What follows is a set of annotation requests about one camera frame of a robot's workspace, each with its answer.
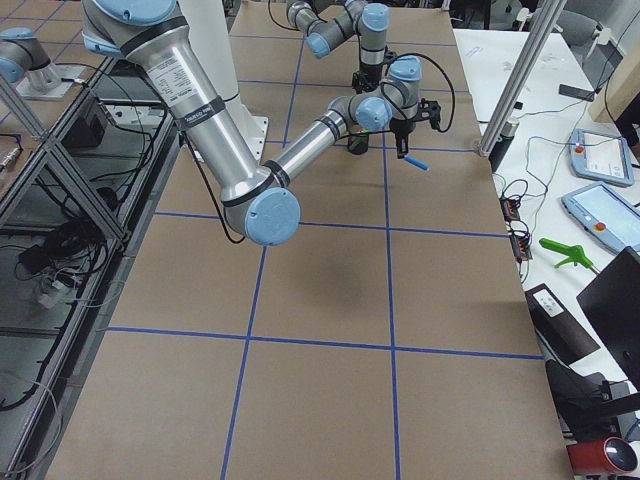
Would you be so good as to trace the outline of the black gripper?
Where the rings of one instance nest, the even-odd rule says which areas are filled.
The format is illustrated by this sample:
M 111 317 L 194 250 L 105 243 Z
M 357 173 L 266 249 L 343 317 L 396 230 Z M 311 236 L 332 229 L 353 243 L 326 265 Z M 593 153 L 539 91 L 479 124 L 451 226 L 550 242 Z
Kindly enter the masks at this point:
M 363 71 L 358 70 L 352 75 L 351 87 L 356 94 L 370 93 L 375 91 L 382 79 L 381 70 Z
M 396 152 L 399 159 L 404 159 L 408 153 L 408 136 L 420 122 L 427 121 L 432 130 L 442 132 L 441 106 L 436 100 L 422 98 L 417 104 L 413 116 L 406 114 L 403 118 L 392 118 L 389 123 L 390 131 L 395 135 Z

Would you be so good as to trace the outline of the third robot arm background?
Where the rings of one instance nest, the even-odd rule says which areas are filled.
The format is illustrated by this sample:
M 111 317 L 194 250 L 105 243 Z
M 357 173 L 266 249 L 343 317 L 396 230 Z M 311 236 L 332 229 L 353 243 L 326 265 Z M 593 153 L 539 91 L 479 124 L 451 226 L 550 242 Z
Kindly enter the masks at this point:
M 1 75 L 16 84 L 16 90 L 26 99 L 62 99 L 84 70 L 82 65 L 56 64 L 29 28 L 12 27 L 1 32 Z

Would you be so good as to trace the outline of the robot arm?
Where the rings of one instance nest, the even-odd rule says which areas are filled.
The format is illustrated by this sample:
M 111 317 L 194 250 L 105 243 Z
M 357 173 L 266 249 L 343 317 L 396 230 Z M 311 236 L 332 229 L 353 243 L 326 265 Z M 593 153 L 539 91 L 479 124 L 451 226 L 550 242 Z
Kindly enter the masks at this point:
M 252 121 L 243 105 L 220 89 L 237 80 L 223 8 L 211 1 L 86 1 L 87 49 L 129 61 L 148 76 L 177 127 L 191 140 L 217 180 L 226 222 L 263 246 L 290 239 L 301 210 L 290 182 L 342 137 L 390 131 L 399 157 L 417 123 L 440 126 L 438 103 L 419 93 L 422 60 L 387 46 L 389 8 L 345 1 L 324 19 L 326 3 L 290 1 L 289 26 L 311 53 L 323 58 L 352 37 L 360 42 L 355 92 L 327 111 L 273 159 L 262 161 L 249 144 Z
M 387 47 L 390 8 L 382 3 L 345 1 L 340 14 L 325 20 L 320 12 L 327 6 L 327 2 L 316 6 L 312 1 L 288 1 L 287 21 L 304 35 L 317 59 L 356 37 L 359 66 L 352 76 L 352 88 L 357 93 L 375 90 L 382 79 L 383 66 L 392 58 Z

